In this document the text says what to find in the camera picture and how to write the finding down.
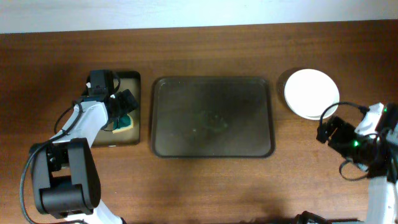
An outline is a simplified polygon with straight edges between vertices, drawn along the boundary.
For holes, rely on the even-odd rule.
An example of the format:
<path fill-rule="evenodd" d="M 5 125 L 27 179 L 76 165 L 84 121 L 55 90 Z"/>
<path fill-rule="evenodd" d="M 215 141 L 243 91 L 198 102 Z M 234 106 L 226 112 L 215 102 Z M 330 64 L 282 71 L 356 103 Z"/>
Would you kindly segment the light green plate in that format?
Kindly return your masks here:
<path fill-rule="evenodd" d="M 331 116 L 337 107 L 325 110 L 340 101 L 336 83 L 325 73 L 315 69 L 301 69 L 287 79 L 284 98 L 288 107 L 298 116 L 319 120 L 320 116 Z"/>

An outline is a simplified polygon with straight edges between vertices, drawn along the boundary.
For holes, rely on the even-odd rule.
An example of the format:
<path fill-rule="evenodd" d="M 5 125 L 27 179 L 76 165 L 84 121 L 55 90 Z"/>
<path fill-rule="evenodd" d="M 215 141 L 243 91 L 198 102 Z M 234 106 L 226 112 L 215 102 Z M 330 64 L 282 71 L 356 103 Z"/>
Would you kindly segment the small black water tray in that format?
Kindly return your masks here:
<path fill-rule="evenodd" d="M 141 100 L 141 76 L 137 71 L 111 71 L 114 78 L 114 95 L 123 90 L 130 90 L 140 104 Z M 108 123 L 93 142 L 93 147 L 132 146 L 140 141 L 140 106 L 128 113 L 134 121 L 134 127 L 121 133 L 112 133 L 113 123 Z"/>

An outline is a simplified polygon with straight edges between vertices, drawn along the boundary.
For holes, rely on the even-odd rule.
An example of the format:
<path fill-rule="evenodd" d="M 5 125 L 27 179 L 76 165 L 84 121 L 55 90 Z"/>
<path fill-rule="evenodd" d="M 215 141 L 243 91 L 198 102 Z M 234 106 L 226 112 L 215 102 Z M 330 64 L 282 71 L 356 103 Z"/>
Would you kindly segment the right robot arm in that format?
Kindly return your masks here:
<path fill-rule="evenodd" d="M 363 114 L 361 122 L 353 126 L 331 116 L 324 123 L 326 112 L 339 105 L 359 110 Z M 397 104 L 377 103 L 366 107 L 347 101 L 333 103 L 320 116 L 317 141 L 326 143 L 344 159 L 339 166 L 340 174 L 347 164 L 365 172 L 361 177 L 342 177 L 351 182 L 369 180 L 364 222 L 397 223 Z"/>

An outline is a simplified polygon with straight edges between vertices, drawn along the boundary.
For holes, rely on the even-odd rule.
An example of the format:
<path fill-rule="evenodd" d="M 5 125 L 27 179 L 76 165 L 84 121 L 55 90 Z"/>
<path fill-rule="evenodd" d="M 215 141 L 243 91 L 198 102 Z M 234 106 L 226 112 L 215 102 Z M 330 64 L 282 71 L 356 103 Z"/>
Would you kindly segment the large brown serving tray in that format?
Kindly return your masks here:
<path fill-rule="evenodd" d="M 163 77 L 152 99 L 150 148 L 158 157 L 267 158 L 276 150 L 261 77 Z"/>

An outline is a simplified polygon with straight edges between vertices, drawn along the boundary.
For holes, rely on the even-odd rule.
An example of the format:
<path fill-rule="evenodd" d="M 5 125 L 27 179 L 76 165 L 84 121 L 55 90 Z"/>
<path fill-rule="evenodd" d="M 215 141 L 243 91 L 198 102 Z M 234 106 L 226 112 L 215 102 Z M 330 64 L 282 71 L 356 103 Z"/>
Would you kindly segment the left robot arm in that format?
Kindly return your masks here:
<path fill-rule="evenodd" d="M 101 200 L 91 153 L 97 134 L 136 110 L 129 90 L 82 96 L 73 114 L 51 139 L 34 144 L 24 170 L 31 172 L 36 209 L 60 223 L 124 223 Z"/>

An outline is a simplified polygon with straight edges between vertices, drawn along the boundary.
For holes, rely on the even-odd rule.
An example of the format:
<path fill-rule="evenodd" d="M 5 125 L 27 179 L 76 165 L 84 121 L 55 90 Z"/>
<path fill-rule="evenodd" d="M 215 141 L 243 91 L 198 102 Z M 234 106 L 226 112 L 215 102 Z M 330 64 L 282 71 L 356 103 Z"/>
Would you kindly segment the green yellow sponge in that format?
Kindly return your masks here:
<path fill-rule="evenodd" d="M 114 123 L 113 123 L 113 128 L 111 130 L 112 133 L 121 133 L 128 131 L 134 127 L 134 121 L 130 114 L 126 114 L 121 118 L 118 118 Z"/>

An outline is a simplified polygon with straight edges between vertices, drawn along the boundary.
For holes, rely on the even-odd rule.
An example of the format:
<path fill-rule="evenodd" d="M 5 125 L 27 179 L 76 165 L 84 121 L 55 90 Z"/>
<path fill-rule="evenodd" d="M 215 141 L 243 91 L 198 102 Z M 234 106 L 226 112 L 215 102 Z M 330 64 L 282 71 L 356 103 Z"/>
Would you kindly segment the pinkish white plate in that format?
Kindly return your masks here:
<path fill-rule="evenodd" d="M 333 106 L 325 111 L 329 106 L 340 101 L 339 94 L 316 96 L 290 96 L 286 98 L 289 108 L 299 117 L 319 121 L 321 115 L 328 118 L 335 113 L 338 106 Z"/>

